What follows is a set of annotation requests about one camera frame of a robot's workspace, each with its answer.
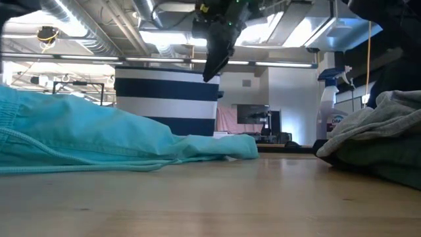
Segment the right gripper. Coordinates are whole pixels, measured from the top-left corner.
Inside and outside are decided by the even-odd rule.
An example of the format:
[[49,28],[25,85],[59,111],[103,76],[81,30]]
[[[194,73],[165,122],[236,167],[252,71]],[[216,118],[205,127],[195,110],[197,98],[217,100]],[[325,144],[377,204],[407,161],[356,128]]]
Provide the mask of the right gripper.
[[252,0],[196,0],[193,38],[206,39],[203,81],[216,76],[234,54],[234,45],[252,15]]

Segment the navy white striped fabric bin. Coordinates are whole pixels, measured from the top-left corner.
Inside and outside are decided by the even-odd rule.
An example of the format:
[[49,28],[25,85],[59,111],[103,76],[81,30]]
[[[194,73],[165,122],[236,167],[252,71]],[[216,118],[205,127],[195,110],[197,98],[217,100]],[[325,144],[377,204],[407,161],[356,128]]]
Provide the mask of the navy white striped fabric bin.
[[116,106],[167,125],[178,136],[212,136],[220,75],[209,82],[200,72],[170,68],[115,68]]

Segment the light green garment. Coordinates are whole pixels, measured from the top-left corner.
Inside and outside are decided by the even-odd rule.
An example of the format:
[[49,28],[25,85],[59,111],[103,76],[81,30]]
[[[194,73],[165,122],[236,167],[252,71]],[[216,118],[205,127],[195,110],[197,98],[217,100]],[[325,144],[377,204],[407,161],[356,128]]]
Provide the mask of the light green garment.
[[258,156],[248,135],[177,136],[157,121],[73,95],[0,86],[0,174],[149,172]]

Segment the grey brown garment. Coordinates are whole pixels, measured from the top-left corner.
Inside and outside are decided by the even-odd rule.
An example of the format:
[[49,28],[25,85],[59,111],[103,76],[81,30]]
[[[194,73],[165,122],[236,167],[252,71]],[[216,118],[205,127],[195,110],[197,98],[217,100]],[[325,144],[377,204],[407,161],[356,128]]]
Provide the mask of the grey brown garment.
[[334,152],[348,140],[409,134],[421,134],[421,90],[387,91],[376,98],[376,108],[366,107],[345,117],[319,152]]

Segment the dark green garment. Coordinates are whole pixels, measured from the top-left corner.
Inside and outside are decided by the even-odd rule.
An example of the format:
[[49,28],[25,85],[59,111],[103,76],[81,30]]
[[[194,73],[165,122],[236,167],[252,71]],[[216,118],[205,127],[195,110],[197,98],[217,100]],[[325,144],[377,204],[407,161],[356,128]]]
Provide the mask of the dark green garment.
[[349,140],[334,152],[333,157],[350,171],[421,191],[421,134]]

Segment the pink cloth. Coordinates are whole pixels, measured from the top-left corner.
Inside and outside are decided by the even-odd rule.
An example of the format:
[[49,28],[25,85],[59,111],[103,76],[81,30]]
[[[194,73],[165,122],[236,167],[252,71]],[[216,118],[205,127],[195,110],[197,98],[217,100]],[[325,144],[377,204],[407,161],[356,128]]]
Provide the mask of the pink cloth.
[[231,134],[242,134],[245,132],[260,132],[261,124],[238,124],[237,109],[235,107],[218,106],[216,111],[216,130],[218,132],[229,132]]

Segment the clear spray bottle blue trigger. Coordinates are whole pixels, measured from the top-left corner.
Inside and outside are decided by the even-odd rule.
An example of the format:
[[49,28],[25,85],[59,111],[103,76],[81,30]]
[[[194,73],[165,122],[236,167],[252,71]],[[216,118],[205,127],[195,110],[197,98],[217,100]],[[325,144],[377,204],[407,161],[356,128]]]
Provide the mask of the clear spray bottle blue trigger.
[[316,139],[327,140],[333,129],[348,115],[335,108],[337,79],[346,73],[345,67],[327,68],[321,72],[318,81],[324,82],[316,122]]

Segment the silver round duct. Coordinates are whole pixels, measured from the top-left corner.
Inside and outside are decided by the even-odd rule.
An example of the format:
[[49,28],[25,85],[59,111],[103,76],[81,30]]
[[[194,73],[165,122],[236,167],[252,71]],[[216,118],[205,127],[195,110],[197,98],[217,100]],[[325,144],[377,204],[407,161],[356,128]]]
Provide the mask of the silver round duct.
[[150,22],[157,28],[162,27],[162,22],[154,11],[154,0],[132,0],[132,2],[140,19]]

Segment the rectangular ceiling duct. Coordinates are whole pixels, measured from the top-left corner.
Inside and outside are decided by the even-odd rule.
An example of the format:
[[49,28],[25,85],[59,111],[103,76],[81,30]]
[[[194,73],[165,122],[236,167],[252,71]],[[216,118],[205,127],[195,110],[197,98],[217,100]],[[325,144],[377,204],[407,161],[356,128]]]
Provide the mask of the rectangular ceiling duct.
[[278,5],[280,14],[270,24],[265,46],[346,51],[382,31],[341,0],[281,0]]

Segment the spiral round ventilation duct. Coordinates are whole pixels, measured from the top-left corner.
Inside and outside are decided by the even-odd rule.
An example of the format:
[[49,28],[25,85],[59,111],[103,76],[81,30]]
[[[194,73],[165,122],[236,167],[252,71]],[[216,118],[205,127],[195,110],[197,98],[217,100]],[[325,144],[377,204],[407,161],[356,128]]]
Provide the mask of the spiral round ventilation duct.
[[40,0],[42,10],[57,19],[58,28],[94,55],[121,56],[112,42],[77,0]]

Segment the black background rig frame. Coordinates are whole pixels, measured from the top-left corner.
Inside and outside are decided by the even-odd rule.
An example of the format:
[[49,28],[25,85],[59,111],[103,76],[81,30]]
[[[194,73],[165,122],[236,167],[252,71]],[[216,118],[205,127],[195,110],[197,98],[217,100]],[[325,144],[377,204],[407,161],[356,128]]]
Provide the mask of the black background rig frame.
[[68,84],[72,84],[73,86],[93,86],[94,88],[96,86],[100,86],[101,87],[101,90],[98,91],[98,93],[100,94],[99,105],[100,106],[103,106],[103,103],[104,103],[104,95],[105,95],[105,84],[104,83],[100,83],[100,82],[83,82],[83,81],[53,82],[52,94],[58,93],[59,91],[61,91],[61,89],[64,89],[64,87],[67,86]]

